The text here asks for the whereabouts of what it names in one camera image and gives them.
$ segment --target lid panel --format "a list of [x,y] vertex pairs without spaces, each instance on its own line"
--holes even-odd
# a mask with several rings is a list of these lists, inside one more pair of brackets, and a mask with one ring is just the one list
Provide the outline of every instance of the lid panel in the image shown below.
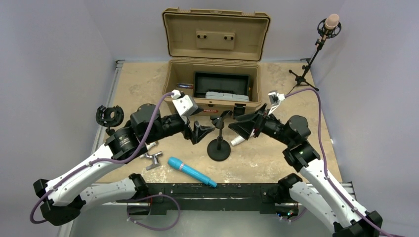
[[261,59],[270,22],[264,13],[176,8],[166,10],[163,19],[170,56],[245,61]]

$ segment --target black tripod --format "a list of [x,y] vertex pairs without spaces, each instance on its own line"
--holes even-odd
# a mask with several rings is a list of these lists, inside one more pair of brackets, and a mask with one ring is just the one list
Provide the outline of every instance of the black tripod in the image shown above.
[[230,144],[222,137],[222,130],[224,128],[224,120],[231,117],[233,111],[226,110],[219,117],[211,116],[212,124],[215,128],[220,130],[217,139],[212,140],[207,147],[208,156],[215,161],[226,160],[231,153]]
[[288,70],[288,72],[290,72],[291,74],[293,74],[295,76],[295,81],[297,82],[297,84],[288,92],[288,94],[290,94],[291,91],[294,90],[294,88],[296,88],[297,86],[303,86],[303,85],[311,86],[313,89],[319,91],[318,88],[314,87],[312,84],[310,84],[310,83],[307,82],[307,80],[305,79],[305,75],[310,70],[311,64],[313,63],[313,61],[316,58],[316,56],[319,53],[319,51],[322,50],[323,45],[326,42],[326,39],[330,39],[330,38],[336,37],[339,34],[339,32],[340,32],[340,30],[342,28],[342,26],[341,26],[341,24],[339,22],[338,25],[334,29],[330,30],[330,29],[327,29],[325,27],[325,23],[326,23],[326,19],[324,19],[323,21],[321,21],[319,23],[319,25],[317,26],[317,33],[319,33],[319,35],[321,36],[321,38],[320,39],[317,39],[317,41],[316,41],[317,50],[316,50],[316,53],[314,53],[313,57],[310,59],[310,62],[308,62],[308,65],[303,65],[302,66],[302,69],[304,70],[304,73],[301,76],[299,76],[299,75],[295,74],[291,69]]

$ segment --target tan hard case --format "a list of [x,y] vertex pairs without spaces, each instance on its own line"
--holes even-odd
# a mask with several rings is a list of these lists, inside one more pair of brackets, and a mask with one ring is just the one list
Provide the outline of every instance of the tan hard case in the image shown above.
[[[234,116],[255,111],[261,104],[260,67],[270,17],[263,12],[168,8],[163,22],[172,60],[163,94],[179,89],[192,96],[192,89],[176,88],[177,83],[194,83],[194,72],[248,74],[249,102],[197,98],[204,109],[197,115],[219,115],[233,110]],[[165,99],[175,113],[172,99]]]

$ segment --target wooden tabletop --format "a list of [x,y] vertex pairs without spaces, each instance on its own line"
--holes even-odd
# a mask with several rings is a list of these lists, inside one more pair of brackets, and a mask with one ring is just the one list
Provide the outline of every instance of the wooden tabletop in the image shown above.
[[[269,104],[267,94],[271,90],[288,93],[295,85],[295,77],[288,70],[291,69],[301,75],[302,65],[302,63],[260,63],[262,103]],[[167,71],[168,64],[164,62],[124,63],[113,101],[113,106],[119,105],[124,110],[125,120],[122,124],[125,124],[129,115],[142,104],[158,102],[162,96]],[[306,79],[313,83],[311,73],[306,75]],[[160,112],[162,117],[170,114],[167,104],[162,104]],[[318,103],[313,92],[306,91],[287,98],[274,112],[274,115],[282,122],[286,122],[292,115],[306,117],[311,130],[308,141],[321,154],[317,132]],[[210,118],[206,116],[192,116],[190,120],[191,123],[197,120],[201,125],[211,125]],[[226,120],[226,128],[223,130],[223,137],[228,142],[237,136],[227,128],[231,122],[233,122],[232,119]],[[321,131],[329,171],[337,180],[341,181],[335,153],[323,118]],[[150,151],[151,154],[163,152],[163,156],[160,157],[162,166],[146,171],[145,167],[150,165],[151,161],[136,158],[129,164],[108,173],[98,182],[119,181],[132,173],[140,173],[148,183],[197,182],[184,173],[172,169],[167,164],[169,157],[179,158],[185,164],[218,183],[276,183],[284,176],[295,173],[295,170],[286,163],[282,154],[286,146],[264,134],[232,147],[231,155],[227,160],[213,161],[207,155],[207,145],[211,140],[217,138],[217,135],[218,131],[214,131],[196,145],[184,140],[182,134],[162,139],[159,141],[159,145]]]

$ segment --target white wall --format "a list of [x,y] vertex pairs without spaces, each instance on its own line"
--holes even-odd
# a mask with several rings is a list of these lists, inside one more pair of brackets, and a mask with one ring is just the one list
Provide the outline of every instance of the white wall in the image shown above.
[[112,56],[168,60],[162,12],[183,9],[264,11],[272,17],[263,60],[299,60],[314,51],[320,20],[340,10],[344,0],[85,0]]
[[418,1],[347,0],[312,73],[340,173],[391,233],[419,233]]
[[89,155],[114,62],[82,0],[0,1],[1,236],[55,236],[33,225],[32,183]]

